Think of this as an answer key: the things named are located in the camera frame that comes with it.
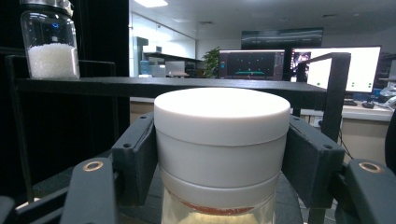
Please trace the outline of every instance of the keyboard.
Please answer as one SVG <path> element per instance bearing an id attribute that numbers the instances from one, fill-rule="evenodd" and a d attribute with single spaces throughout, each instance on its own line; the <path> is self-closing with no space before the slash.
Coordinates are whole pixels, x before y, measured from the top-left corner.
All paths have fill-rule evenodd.
<path id="1" fill-rule="evenodd" d="M 352 100 L 344 100 L 344 105 L 358 105 L 355 101 Z"/>

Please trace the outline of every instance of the green plant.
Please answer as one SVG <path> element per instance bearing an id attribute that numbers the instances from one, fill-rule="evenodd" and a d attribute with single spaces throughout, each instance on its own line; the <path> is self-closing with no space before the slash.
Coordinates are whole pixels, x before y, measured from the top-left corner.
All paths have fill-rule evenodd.
<path id="1" fill-rule="evenodd" d="M 220 47 L 216 47 L 208 51 L 202 58 L 204 59 L 205 69 L 204 77 L 213 77 L 213 70 L 219 67 L 219 50 Z"/>

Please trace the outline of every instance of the jar with white lid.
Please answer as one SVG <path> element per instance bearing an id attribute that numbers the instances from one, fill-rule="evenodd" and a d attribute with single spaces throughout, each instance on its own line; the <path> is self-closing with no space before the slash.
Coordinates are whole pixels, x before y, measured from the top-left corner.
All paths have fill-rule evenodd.
<path id="1" fill-rule="evenodd" d="M 31 78 L 79 78 L 76 28 L 68 0 L 21 0 Z"/>
<path id="2" fill-rule="evenodd" d="M 275 223 L 290 104 L 234 88 L 171 91 L 154 101 L 163 224 Z"/>

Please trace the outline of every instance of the bright white screen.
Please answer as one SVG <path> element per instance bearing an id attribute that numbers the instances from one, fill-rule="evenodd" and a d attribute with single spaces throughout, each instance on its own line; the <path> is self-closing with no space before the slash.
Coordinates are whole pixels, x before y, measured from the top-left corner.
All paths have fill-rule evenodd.
<path id="1" fill-rule="evenodd" d="M 348 52 L 351 54 L 351 60 L 346 91 L 371 92 L 380 50 L 380 47 L 295 49 L 294 55 L 310 52 L 309 59 L 313 59 L 332 52 Z M 326 89 L 331 63 L 332 60 L 329 59 L 309 64 L 308 84 Z"/>

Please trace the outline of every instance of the jar lid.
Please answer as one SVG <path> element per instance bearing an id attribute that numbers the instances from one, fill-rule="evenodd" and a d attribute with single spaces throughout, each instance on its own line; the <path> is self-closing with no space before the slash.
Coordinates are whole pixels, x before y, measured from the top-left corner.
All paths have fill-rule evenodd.
<path id="1" fill-rule="evenodd" d="M 236 88 L 171 91 L 154 101 L 156 129 L 178 140 L 212 146 L 269 142 L 289 129 L 290 103 Z"/>
<path id="2" fill-rule="evenodd" d="M 49 7 L 58 7 L 67 11 L 72 16 L 73 10 L 68 0 L 20 0 L 21 5 L 42 5 Z"/>

